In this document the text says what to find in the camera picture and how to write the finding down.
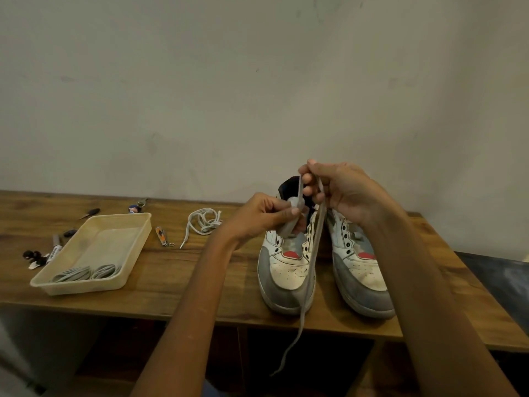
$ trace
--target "plastic tray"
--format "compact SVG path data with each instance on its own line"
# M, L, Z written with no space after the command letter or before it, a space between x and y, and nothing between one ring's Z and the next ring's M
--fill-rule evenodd
M150 213L94 216L68 241L54 260L31 279L49 295L78 294L118 289L125 285L149 233ZM118 274L95 280L50 283L57 274L73 267L121 265Z

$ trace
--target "wooden table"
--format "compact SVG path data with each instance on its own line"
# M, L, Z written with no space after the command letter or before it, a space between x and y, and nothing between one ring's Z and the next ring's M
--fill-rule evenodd
M167 320L186 287L206 237L191 233L182 250L187 217L201 207L222 210L228 218L236 204L196 203L181 200L149 200L144 211L152 213L152 225L162 226L168 240L176 244L163 248L151 232L127 284L119 290L75 295L48 296L32 288L36 271L28 270L22 259L26 249L47 253L52 235L78 228L77 220L94 207L100 214L126 213L135 199L122 197L55 195L0 192L0 303L57 311ZM505 310L459 260L427 221L410 213L411 220L439 264L459 306L464 310L488 348L529 352L529 338ZM271 312L261 300L257 281L257 259L262 237L234 253L226 274L217 323L252 327L296 328L298 319ZM401 341L397 318L387 321L364 318L349 309L334 283L331 245L327 233L316 266L314 303L305 321L306 330Z

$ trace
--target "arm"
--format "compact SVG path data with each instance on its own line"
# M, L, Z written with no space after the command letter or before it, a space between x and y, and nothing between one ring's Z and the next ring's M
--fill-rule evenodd
M182 300L136 382L131 397L199 396L206 372L209 342L215 326L224 277L233 251L249 239L305 218L290 203L255 194L209 236Z
M377 255L425 395L517 395L452 293L406 212L360 167L300 168L304 193L360 225ZM312 173L321 176L317 194Z

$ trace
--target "red patch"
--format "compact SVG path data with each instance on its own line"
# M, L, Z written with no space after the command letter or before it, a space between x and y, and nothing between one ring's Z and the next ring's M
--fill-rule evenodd
M299 259L299 255L295 253L294 251L283 252L283 256L286 256L287 258Z
M367 252L361 252L358 254L358 257L359 258L362 258L362 259L377 259L377 257L371 253L367 253Z

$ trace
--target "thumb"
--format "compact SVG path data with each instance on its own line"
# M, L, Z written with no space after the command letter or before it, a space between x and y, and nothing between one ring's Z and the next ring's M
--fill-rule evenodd
M268 213L270 217L270 226L275 227L280 224L288 223L299 217L300 210L297 207L289 207L276 213Z
M334 164L322 164L316 160L308 160L307 165L311 173L319 177L333 178L336 174L336 166Z

